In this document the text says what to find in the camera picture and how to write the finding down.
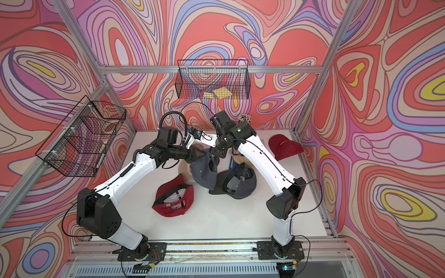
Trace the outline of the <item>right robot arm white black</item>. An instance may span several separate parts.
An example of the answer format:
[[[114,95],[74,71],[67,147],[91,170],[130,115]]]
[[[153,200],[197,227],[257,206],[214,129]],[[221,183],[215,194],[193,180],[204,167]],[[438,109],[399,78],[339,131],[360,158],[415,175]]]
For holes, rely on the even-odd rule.
[[[275,217],[271,237],[273,255],[285,258],[292,249],[294,236],[291,214],[298,208],[306,183],[298,183],[292,174],[267,150],[257,132],[247,122],[236,124],[225,111],[210,119],[216,130],[216,139],[210,152],[224,158],[232,148],[245,156],[270,186],[273,197],[266,202],[267,209]]]

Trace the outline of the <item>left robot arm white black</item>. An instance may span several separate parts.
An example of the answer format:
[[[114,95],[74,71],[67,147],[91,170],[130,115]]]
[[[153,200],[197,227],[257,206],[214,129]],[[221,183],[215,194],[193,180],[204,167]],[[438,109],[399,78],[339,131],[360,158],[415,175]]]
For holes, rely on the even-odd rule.
[[[193,145],[202,138],[202,132],[195,128],[189,128],[188,132],[177,144],[178,130],[161,127],[156,139],[136,150],[124,169],[96,188],[82,190],[77,197],[76,223],[102,239],[119,244],[118,252],[124,257],[145,261],[151,249],[147,236],[123,222],[117,206],[139,181],[168,160],[191,163],[204,156]]]

